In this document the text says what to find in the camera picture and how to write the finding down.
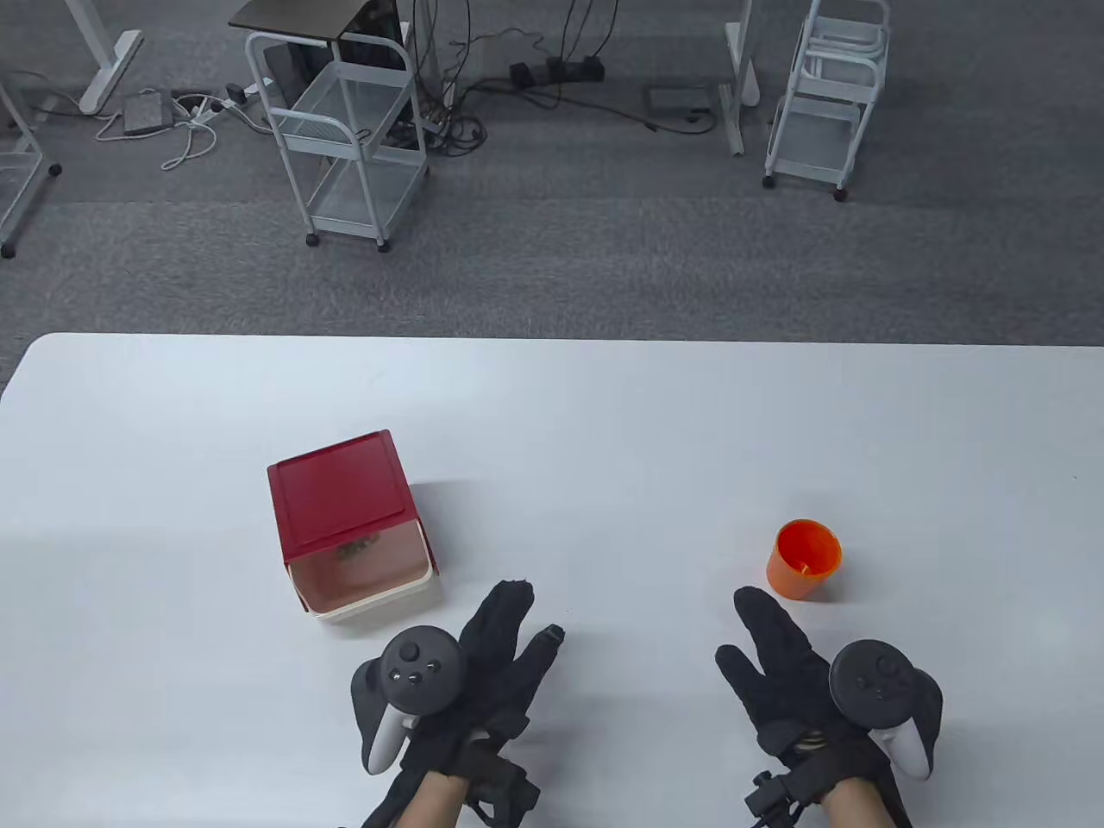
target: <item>orange cup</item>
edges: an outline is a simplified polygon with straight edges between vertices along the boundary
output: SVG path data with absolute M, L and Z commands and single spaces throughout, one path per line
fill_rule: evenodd
M 843 548 L 832 531 L 815 520 L 792 520 L 778 530 L 766 565 L 766 580 L 784 598 L 802 601 L 836 574 Z

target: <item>hand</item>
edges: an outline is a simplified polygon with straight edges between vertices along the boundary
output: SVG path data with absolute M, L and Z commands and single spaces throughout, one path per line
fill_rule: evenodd
M 532 604 L 533 587 L 526 581 L 501 581 L 484 598 L 459 637 L 467 661 L 459 698 L 418 721 L 402 771 L 364 828 L 391 826 L 431 771 L 469 779 L 467 803 L 488 825 L 491 817 L 480 802 L 492 803 L 493 822 L 506 826 L 520 824 L 535 805 L 539 792 L 526 772 L 497 755 L 529 724 L 526 712 L 563 641 L 563 629 L 551 625 L 514 659 L 518 631 Z
M 825 778 L 831 785 L 851 777 L 869 779 L 898 828 L 910 828 L 889 758 L 866 730 L 839 712 L 828 687 L 829 665 L 805 633 L 762 590 L 745 586 L 732 601 L 755 643 L 763 672 L 731 644 L 718 648 L 716 666 L 743 702 L 760 746 L 790 771 L 817 756 L 830 767 Z

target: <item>white controller handle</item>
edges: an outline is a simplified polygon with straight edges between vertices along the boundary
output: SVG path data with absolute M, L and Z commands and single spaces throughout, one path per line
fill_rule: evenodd
M 890 730 L 872 730 L 870 735 L 905 776 L 926 779 L 932 775 L 927 751 L 914 719 Z
M 406 734 L 417 724 L 417 716 L 407 715 L 390 704 L 383 709 L 380 729 L 368 754 L 368 772 L 375 776 L 394 764 L 403 749 Z

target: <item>storage box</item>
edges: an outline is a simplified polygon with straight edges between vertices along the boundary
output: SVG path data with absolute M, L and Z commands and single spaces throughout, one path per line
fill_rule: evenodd
M 436 575 L 391 432 L 277 463 L 268 484 L 284 566 L 315 617 L 372 609 Z

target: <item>gray device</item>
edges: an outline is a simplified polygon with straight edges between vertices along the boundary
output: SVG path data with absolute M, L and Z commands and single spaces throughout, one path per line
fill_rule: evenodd
M 139 92 L 123 98 L 123 135 L 149 135 L 174 123 L 172 100 L 166 92 Z

